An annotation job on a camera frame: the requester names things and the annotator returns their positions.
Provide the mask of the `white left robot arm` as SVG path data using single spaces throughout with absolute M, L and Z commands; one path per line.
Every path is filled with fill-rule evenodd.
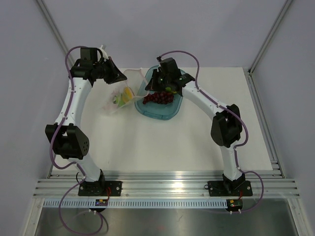
M 53 124 L 45 127 L 50 159 L 58 170 L 71 166 L 77 169 L 81 175 L 76 184 L 79 196 L 118 197 L 122 182 L 105 179 L 102 169 L 91 158 L 89 138 L 80 126 L 85 102 L 94 83 L 101 79 L 110 85 L 125 81 L 126 76 L 102 46 L 79 46 L 78 49 L 80 58 L 73 66 L 66 65 L 69 83 L 61 112 Z

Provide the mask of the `orange toy peach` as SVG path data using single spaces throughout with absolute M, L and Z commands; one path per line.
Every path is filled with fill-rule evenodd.
M 127 103 L 130 102 L 134 98 L 134 93 L 133 93 L 132 89 L 128 86 L 126 86 L 123 89 L 122 93 L 124 94 Z

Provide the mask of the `teal plastic tray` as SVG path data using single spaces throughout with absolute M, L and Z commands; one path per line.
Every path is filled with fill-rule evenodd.
M 141 83 L 141 86 L 138 89 L 137 92 L 138 96 L 144 96 L 147 94 L 147 91 L 145 90 L 146 82 L 150 81 L 153 74 L 153 70 L 157 68 L 158 66 L 156 65 L 148 69 L 148 71 L 145 74 L 145 81 Z M 172 103 L 158 104 L 149 102 L 143 104 L 143 98 L 141 98 L 140 100 L 135 102 L 135 108 L 140 114 L 146 117 L 155 118 L 159 120 L 169 120 L 178 113 L 181 107 L 182 100 L 183 98 L 180 95 L 175 94 Z

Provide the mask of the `clear zip top bag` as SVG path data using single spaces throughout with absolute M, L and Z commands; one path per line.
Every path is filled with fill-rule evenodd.
M 101 108 L 106 115 L 112 115 L 149 94 L 141 87 L 148 85 L 142 68 L 126 69 L 123 74 L 127 80 L 111 85 L 111 89 L 103 99 Z

